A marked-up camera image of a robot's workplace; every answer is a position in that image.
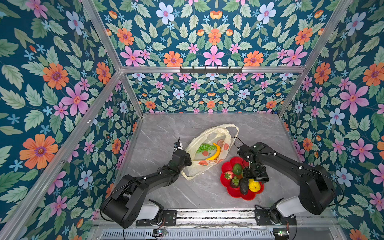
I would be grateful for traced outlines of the dark fake mangosteen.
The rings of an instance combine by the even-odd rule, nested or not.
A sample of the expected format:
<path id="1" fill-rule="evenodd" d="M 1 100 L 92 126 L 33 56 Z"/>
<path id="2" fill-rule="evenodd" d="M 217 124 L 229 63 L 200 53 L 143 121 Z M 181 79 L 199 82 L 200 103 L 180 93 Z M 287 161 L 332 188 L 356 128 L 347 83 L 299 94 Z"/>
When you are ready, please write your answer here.
<path id="1" fill-rule="evenodd" d="M 236 176 L 231 180 L 230 187 L 233 189 L 237 189 L 240 186 L 240 179 Z"/>

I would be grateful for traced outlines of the red flower-shaped plastic plate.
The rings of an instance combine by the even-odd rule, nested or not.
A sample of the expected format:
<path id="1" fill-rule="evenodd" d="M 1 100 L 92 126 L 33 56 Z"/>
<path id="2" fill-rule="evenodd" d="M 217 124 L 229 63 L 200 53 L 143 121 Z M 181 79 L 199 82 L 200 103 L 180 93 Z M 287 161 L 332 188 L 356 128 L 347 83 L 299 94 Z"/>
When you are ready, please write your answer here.
<path id="1" fill-rule="evenodd" d="M 246 185 L 241 187 L 243 171 L 248 166 L 249 163 L 240 157 L 234 157 L 222 165 L 220 182 L 231 197 L 251 201 L 264 191 L 265 186 L 254 180 L 246 181 Z"/>

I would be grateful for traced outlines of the white vent grille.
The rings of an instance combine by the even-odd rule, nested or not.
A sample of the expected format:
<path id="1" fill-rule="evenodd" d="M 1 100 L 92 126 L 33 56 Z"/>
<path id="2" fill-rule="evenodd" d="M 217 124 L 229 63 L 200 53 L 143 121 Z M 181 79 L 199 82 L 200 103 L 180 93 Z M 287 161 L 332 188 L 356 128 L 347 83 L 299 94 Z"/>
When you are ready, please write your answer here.
<path id="1" fill-rule="evenodd" d="M 101 240 L 274 240 L 271 230 L 252 229 L 152 229 L 104 230 Z"/>

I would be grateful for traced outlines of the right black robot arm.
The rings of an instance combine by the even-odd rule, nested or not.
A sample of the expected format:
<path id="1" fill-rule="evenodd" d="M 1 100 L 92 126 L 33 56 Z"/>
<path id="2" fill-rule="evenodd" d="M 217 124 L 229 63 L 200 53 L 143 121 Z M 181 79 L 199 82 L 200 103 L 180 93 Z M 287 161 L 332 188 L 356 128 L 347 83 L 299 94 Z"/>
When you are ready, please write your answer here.
<path id="1" fill-rule="evenodd" d="M 280 225 L 287 218 L 303 212 L 319 216 L 336 198 L 336 187 L 322 166 L 306 166 L 276 152 L 262 142 L 257 142 L 251 147 L 243 144 L 238 147 L 237 154 L 249 163 L 243 171 L 241 189 L 244 189 L 245 182 L 250 180 L 267 183 L 267 166 L 287 176 L 299 186 L 297 196 L 282 198 L 265 210 L 270 222 L 275 225 Z"/>

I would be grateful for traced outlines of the green fake avocado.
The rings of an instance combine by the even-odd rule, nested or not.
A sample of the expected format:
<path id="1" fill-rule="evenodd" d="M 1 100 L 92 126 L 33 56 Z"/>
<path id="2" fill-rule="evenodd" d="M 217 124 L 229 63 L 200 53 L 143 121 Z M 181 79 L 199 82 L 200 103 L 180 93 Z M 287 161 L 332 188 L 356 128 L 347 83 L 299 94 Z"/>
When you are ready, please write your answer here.
<path id="1" fill-rule="evenodd" d="M 243 171 L 243 166 L 241 164 L 234 164 L 232 169 L 232 172 L 234 173 L 234 175 L 240 176 L 242 174 L 242 171 Z"/>

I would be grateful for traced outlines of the yellow fake banana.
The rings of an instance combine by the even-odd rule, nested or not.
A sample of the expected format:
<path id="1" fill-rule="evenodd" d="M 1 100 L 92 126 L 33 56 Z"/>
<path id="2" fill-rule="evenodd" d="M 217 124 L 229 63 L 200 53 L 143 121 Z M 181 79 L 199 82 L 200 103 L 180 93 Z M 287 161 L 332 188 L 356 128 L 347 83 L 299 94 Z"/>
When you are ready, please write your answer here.
<path id="1" fill-rule="evenodd" d="M 216 152 L 215 152 L 215 154 L 213 156 L 207 158 L 206 159 L 207 161 L 214 161 L 214 160 L 216 160 L 219 157 L 220 153 L 221 153 L 221 147 L 219 145 L 217 145 L 216 143 L 213 143 L 213 145 L 216 147 Z"/>

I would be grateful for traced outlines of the dark purple fake avocado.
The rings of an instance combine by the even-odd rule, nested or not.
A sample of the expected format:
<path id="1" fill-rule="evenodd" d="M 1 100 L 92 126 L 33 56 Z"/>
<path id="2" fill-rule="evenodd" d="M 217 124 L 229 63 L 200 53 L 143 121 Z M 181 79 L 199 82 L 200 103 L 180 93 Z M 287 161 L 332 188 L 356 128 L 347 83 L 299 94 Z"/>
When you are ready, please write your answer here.
<path id="1" fill-rule="evenodd" d="M 242 178 L 239 183 L 239 188 L 242 195 L 247 195 L 249 191 L 249 180 Z"/>

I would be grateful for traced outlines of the red fake strawberry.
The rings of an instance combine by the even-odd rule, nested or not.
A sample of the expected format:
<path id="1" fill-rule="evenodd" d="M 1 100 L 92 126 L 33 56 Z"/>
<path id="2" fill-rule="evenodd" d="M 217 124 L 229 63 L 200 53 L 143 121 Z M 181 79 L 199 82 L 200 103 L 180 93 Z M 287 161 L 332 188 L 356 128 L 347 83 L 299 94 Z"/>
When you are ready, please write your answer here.
<path id="1" fill-rule="evenodd" d="M 226 180 L 232 180 L 235 177 L 235 174 L 232 171 L 227 171 L 224 173 L 224 178 Z"/>

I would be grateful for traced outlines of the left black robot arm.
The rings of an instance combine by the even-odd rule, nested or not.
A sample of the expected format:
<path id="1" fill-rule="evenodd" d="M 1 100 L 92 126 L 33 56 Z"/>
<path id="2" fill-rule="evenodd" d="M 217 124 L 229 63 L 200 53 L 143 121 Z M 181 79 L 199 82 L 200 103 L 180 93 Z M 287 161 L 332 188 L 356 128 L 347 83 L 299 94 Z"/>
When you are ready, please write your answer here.
<path id="1" fill-rule="evenodd" d="M 177 148 L 168 164 L 159 168 L 156 173 L 139 177 L 123 176 L 102 203 L 101 214 L 124 229 L 136 221 L 146 221 L 153 226 L 160 224 L 163 221 L 164 207 L 154 200 L 146 204 L 147 194 L 172 185 L 184 167 L 191 165 L 190 154 Z"/>

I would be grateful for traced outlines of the aluminium front rail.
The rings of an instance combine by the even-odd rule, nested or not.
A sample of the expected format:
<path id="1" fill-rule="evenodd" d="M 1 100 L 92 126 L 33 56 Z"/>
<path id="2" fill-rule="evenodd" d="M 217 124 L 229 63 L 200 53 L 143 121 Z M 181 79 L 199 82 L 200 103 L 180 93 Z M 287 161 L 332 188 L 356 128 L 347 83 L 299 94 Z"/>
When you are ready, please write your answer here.
<path id="1" fill-rule="evenodd" d="M 266 227 L 287 226 L 300 228 L 338 228 L 340 225 L 332 211 L 326 210 L 316 216 L 308 212 L 282 217 L 278 223 L 272 221 L 267 210 L 261 208 L 225 208 L 225 209 L 175 209 L 164 210 L 159 224 L 167 227 Z"/>

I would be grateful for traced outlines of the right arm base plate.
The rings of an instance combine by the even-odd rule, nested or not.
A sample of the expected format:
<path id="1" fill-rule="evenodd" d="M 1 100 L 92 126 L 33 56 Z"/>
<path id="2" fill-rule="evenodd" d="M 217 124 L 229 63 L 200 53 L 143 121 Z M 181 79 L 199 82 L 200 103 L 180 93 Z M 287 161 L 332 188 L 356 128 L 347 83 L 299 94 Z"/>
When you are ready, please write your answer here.
<path id="1" fill-rule="evenodd" d="M 258 226 L 296 226 L 297 219 L 294 215 L 284 217 L 277 210 L 255 209 L 255 219 Z"/>

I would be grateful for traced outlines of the black hook rail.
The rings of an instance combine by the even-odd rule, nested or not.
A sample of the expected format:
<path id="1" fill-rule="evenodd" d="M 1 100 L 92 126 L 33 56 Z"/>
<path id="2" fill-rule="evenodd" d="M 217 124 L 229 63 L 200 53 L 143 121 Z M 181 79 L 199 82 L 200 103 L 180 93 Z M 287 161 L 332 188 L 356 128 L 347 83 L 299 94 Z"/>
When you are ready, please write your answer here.
<path id="1" fill-rule="evenodd" d="M 237 74 L 243 72 L 243 67 L 180 67 L 181 74 Z"/>

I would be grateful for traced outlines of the green fake grapes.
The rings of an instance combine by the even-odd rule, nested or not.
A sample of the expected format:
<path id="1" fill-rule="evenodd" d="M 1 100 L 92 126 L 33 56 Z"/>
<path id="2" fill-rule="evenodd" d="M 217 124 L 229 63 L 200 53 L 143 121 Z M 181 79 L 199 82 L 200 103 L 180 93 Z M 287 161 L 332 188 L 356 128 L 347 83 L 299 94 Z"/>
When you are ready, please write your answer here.
<path id="1" fill-rule="evenodd" d="M 205 151 L 216 151 L 216 147 L 214 145 L 210 145 L 210 144 L 201 144 L 200 147 L 198 148 L 197 150 L 197 153 L 203 153 Z"/>

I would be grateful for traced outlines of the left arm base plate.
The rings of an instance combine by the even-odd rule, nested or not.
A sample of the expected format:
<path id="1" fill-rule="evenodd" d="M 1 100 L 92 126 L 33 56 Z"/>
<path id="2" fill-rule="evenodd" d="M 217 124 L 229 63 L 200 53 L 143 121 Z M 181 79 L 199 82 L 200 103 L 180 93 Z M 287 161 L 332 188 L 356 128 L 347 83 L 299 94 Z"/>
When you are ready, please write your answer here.
<path id="1" fill-rule="evenodd" d="M 177 221 L 176 210 L 162 210 L 153 219 L 136 220 L 137 227 L 174 227 Z"/>

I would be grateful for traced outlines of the yellow fake lemon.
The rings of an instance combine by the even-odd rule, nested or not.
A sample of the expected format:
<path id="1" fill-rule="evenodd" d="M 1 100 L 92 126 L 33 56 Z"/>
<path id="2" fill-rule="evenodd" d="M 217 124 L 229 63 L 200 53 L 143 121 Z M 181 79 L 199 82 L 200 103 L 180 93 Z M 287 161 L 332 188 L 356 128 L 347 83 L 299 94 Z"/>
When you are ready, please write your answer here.
<path id="1" fill-rule="evenodd" d="M 257 193 L 261 190 L 261 184 L 253 179 L 249 180 L 248 187 L 249 190 L 253 193 Z"/>

